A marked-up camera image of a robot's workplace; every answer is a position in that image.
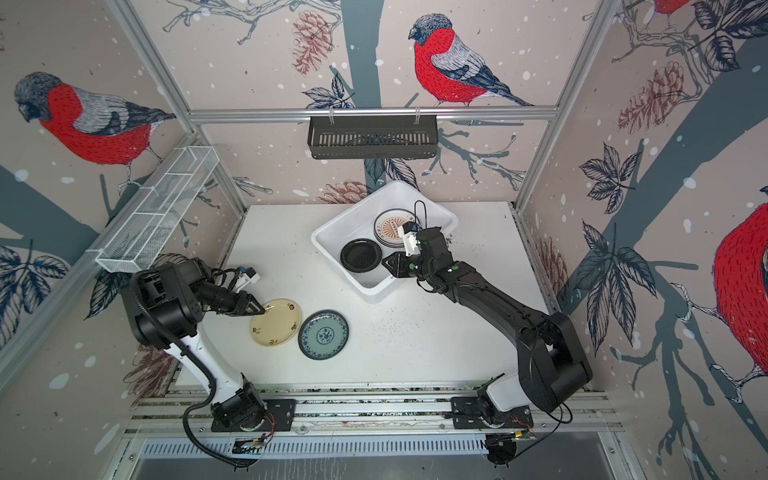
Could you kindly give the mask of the black plate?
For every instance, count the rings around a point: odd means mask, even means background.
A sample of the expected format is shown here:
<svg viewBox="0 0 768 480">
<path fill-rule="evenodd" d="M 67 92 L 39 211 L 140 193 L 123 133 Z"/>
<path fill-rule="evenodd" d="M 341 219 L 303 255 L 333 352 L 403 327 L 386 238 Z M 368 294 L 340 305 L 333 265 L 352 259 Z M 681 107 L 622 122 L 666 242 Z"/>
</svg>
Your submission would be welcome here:
<svg viewBox="0 0 768 480">
<path fill-rule="evenodd" d="M 367 238 L 351 240 L 342 248 L 339 261 L 352 273 L 367 273 L 377 268 L 382 261 L 380 245 Z"/>
</svg>

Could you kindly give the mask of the yellow plate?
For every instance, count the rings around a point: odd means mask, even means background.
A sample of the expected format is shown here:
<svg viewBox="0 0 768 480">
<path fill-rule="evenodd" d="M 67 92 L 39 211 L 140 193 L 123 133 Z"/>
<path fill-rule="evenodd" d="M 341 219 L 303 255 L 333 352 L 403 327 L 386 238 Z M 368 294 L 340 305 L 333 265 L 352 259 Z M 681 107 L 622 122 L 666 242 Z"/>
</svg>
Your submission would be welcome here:
<svg viewBox="0 0 768 480">
<path fill-rule="evenodd" d="M 279 298 L 264 305 L 265 313 L 255 315 L 248 328 L 253 341 L 273 347 L 288 342 L 299 330 L 302 313 L 299 305 L 290 299 Z"/>
</svg>

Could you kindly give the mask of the orange sunburst plate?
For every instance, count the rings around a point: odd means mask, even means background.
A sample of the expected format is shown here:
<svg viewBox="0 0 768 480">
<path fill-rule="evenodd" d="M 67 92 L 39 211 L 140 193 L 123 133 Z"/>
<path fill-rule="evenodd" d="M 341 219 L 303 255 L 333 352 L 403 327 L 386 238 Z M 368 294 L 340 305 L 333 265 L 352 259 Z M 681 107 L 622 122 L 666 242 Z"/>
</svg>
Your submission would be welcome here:
<svg viewBox="0 0 768 480">
<path fill-rule="evenodd" d="M 385 210 L 374 221 L 373 232 L 376 240 L 388 248 L 402 248 L 403 241 L 398 227 L 408 221 L 416 221 L 416 217 L 408 210 L 400 208 Z"/>
</svg>

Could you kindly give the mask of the white plastic bin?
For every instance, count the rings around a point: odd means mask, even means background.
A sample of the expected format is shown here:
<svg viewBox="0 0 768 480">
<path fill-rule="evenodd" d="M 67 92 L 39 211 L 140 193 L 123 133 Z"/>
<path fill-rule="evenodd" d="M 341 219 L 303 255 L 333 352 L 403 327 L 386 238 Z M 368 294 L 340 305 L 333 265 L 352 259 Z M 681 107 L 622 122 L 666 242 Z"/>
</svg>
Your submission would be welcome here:
<svg viewBox="0 0 768 480">
<path fill-rule="evenodd" d="M 447 235 L 459 225 L 458 217 L 404 181 L 394 181 L 357 202 L 318 227 L 311 241 L 332 269 L 349 283 L 368 304 L 381 302 L 401 281 L 381 265 L 368 272 L 352 272 L 341 262 L 343 247 L 353 240 L 376 242 L 384 257 L 403 249 L 398 227 L 413 219 L 419 208 L 419 220 L 429 227 L 439 227 Z"/>
</svg>

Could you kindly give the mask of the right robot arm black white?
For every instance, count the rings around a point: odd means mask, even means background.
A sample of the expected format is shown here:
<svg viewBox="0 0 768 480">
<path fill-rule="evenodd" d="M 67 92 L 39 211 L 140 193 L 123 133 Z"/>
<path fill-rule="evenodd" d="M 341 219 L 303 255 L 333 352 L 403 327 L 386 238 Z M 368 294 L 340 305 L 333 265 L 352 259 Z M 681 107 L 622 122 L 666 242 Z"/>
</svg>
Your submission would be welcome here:
<svg viewBox="0 0 768 480">
<path fill-rule="evenodd" d="M 396 278 L 414 278 L 423 290 L 439 294 L 478 314 L 513 345 L 518 370 L 486 382 L 468 420 L 501 425 L 510 413 L 534 406 L 550 415 L 569 411 L 566 401 L 593 378 L 573 322 L 561 312 L 546 314 L 507 295 L 474 267 L 453 258 L 438 227 L 407 222 L 398 228 L 404 249 L 382 260 Z"/>
</svg>

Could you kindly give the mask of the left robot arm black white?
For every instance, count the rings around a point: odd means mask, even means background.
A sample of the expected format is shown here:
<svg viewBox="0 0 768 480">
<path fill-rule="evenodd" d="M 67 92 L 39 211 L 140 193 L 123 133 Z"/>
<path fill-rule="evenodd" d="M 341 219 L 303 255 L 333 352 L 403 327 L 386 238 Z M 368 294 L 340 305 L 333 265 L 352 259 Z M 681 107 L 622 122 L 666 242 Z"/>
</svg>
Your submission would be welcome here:
<svg viewBox="0 0 768 480">
<path fill-rule="evenodd" d="M 121 291 L 136 340 L 179 360 L 210 396 L 204 402 L 218 431 L 255 430 L 268 408 L 254 385 L 210 342 L 201 327 L 208 313 L 254 317 L 265 307 L 244 290 L 252 268 L 211 268 L 199 258 L 164 263 L 131 276 Z"/>
</svg>

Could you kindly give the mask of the teal patterned plate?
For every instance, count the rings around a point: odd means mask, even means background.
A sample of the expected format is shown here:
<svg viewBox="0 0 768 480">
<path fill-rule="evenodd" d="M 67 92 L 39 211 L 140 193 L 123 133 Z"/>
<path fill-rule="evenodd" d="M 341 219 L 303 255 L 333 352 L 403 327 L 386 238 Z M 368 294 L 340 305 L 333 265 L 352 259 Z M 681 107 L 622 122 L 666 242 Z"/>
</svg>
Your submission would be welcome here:
<svg viewBox="0 0 768 480">
<path fill-rule="evenodd" d="M 312 360 L 327 360 L 338 355 L 350 336 L 346 318 L 335 310 L 320 310 L 301 325 L 298 344 L 301 352 Z"/>
</svg>

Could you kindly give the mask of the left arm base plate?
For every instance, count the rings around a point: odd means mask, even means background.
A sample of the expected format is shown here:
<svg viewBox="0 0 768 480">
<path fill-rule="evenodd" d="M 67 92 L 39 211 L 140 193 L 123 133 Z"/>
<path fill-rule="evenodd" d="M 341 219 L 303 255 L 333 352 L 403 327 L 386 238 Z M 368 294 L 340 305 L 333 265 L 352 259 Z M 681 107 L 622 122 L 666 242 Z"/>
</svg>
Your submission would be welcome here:
<svg viewBox="0 0 768 480">
<path fill-rule="evenodd" d="M 295 399 L 266 399 L 263 406 L 251 412 L 238 414 L 228 425 L 214 419 L 211 430 L 216 433 L 288 432 L 291 430 L 297 402 Z"/>
</svg>

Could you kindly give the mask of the black hanging wall basket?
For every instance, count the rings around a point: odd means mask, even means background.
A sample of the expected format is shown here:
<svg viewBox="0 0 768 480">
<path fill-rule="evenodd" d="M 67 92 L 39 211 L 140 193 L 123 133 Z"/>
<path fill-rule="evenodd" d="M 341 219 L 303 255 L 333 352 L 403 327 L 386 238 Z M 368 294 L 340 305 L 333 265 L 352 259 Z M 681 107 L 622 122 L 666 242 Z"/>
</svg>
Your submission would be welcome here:
<svg viewBox="0 0 768 480">
<path fill-rule="evenodd" d="M 307 144 L 316 160 L 429 159 L 439 150 L 435 116 L 315 117 Z"/>
</svg>

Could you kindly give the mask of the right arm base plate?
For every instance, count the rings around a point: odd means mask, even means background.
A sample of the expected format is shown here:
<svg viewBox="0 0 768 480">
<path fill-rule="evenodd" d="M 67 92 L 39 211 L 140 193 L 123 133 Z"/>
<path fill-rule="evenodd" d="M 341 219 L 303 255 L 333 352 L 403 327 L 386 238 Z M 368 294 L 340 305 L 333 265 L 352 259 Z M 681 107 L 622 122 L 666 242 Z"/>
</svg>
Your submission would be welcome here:
<svg viewBox="0 0 768 480">
<path fill-rule="evenodd" d="M 533 428 L 528 406 L 516 407 L 507 412 L 499 411 L 489 400 L 479 397 L 452 397 L 450 409 L 444 415 L 457 430 Z"/>
</svg>

